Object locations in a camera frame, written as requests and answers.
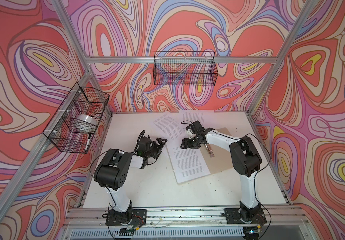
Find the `printed paper sheet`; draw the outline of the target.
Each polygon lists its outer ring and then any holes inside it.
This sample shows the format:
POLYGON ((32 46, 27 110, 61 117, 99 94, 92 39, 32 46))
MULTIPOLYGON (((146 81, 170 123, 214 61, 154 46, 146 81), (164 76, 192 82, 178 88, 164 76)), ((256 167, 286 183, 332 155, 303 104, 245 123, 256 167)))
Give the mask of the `printed paper sheet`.
POLYGON ((181 110, 179 112, 180 121, 183 124, 194 123, 199 121, 204 128, 216 127, 215 112, 214 111, 201 111, 201 110, 181 110))
POLYGON ((167 142, 166 147, 177 184, 210 175, 199 149, 181 149, 178 142, 167 142))
POLYGON ((164 112, 154 120, 153 126, 162 134, 162 138, 171 141, 181 141, 186 136, 184 126, 178 122, 177 114, 164 112))

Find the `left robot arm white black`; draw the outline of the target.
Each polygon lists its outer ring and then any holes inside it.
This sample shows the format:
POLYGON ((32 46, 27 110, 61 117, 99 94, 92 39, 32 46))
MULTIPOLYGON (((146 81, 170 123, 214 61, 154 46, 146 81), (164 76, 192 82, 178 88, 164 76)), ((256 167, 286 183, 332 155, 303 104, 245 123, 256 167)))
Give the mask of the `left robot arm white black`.
POLYGON ((130 168, 144 169, 151 163, 149 159, 157 160, 167 139, 156 138, 153 141, 149 136, 139 137, 132 152, 119 149, 109 149, 104 153, 92 177, 100 187, 110 194, 112 209, 118 214, 132 214, 132 202, 121 188, 123 187, 130 168))

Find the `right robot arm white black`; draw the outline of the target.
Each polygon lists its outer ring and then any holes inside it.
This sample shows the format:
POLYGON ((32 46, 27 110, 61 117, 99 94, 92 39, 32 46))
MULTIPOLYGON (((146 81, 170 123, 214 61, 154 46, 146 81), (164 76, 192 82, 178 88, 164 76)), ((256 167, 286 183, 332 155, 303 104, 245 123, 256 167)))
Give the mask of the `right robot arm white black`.
POLYGON ((229 151, 232 166, 240 176, 241 184, 241 212, 251 218, 261 210, 261 203, 257 199, 255 177, 260 170, 262 158, 250 137, 235 138, 211 130, 206 134, 196 134, 182 139, 182 149, 199 149, 201 145, 215 145, 229 151))

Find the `metal folder fastener clip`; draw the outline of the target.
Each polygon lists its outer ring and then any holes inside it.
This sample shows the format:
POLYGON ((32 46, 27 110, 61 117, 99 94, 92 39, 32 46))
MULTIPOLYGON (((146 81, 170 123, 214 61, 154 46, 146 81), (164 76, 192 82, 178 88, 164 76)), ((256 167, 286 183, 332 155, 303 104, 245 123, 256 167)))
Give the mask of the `metal folder fastener clip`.
POLYGON ((207 153, 209 154, 209 157, 210 158, 213 158, 215 157, 214 153, 213 153, 213 150, 212 150, 212 147, 210 144, 205 144, 205 148, 207 150, 207 153))

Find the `printed paper sheet back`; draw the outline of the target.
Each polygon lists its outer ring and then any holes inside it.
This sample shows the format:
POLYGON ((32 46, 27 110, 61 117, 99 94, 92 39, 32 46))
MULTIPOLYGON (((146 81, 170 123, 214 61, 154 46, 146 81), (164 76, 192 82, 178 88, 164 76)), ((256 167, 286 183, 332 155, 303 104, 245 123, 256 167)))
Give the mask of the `printed paper sheet back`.
POLYGON ((215 112, 214 111, 201 111, 201 110, 181 110, 179 112, 180 121, 183 124, 194 123, 199 121, 204 128, 216 127, 215 112))

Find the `silver tape roll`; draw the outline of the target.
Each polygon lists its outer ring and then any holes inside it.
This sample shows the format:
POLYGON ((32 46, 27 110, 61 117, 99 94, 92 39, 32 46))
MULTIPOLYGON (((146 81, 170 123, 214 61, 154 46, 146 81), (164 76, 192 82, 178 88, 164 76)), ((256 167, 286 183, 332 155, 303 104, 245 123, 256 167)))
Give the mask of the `silver tape roll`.
POLYGON ((95 118, 89 115, 81 114, 76 117, 74 125, 76 129, 82 133, 93 134, 98 123, 95 118))

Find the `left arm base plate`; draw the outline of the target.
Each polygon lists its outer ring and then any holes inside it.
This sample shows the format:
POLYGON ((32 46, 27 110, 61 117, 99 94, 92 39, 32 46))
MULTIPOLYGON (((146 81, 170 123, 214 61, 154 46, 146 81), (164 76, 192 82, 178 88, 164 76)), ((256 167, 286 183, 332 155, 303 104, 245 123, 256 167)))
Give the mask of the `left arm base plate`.
POLYGON ((102 217, 105 218, 106 226, 141 227, 146 224, 147 210, 129 209, 127 212, 121 213, 110 209, 106 214, 103 214, 102 217))

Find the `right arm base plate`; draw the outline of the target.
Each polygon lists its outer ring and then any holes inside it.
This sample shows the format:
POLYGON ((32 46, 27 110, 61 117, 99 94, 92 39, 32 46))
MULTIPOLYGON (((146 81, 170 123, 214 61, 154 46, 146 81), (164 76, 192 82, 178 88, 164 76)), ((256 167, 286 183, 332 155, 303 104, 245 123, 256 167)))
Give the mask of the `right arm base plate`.
POLYGON ((221 215, 226 218, 226 222, 229 225, 265 225, 267 223, 267 219, 261 208, 253 210, 226 208, 221 215))

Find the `aluminium front rail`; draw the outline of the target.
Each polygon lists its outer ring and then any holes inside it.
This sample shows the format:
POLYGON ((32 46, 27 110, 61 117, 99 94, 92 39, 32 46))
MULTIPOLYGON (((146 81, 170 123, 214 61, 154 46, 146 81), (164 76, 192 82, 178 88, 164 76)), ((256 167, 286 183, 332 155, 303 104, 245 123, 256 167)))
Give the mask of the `aluminium front rail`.
POLYGON ((134 209, 130 224, 109 221, 104 208, 74 209, 60 240, 316 240, 300 207, 274 205, 250 223, 236 218, 235 206, 134 209))

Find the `aluminium frame post right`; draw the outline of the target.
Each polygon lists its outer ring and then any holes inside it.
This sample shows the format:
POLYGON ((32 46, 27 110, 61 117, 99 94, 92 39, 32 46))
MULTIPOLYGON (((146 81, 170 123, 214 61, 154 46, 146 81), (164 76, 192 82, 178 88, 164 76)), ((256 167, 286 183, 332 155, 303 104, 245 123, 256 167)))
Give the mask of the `aluminium frame post right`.
POLYGON ((260 84, 259 89, 257 90, 247 113, 252 116, 256 110, 258 109, 259 105, 262 103, 265 93, 268 90, 269 85, 274 80, 275 74, 281 67, 281 64, 284 61, 286 54, 288 53, 291 45, 295 41, 296 37, 300 33, 302 27, 304 26, 308 16, 311 14, 313 8, 316 6, 318 1, 305 1, 303 8, 301 9, 298 17, 296 18, 294 25, 290 29, 287 38, 284 40, 283 45, 278 52, 277 60, 272 66, 270 67, 269 71, 267 72, 263 82, 260 84))

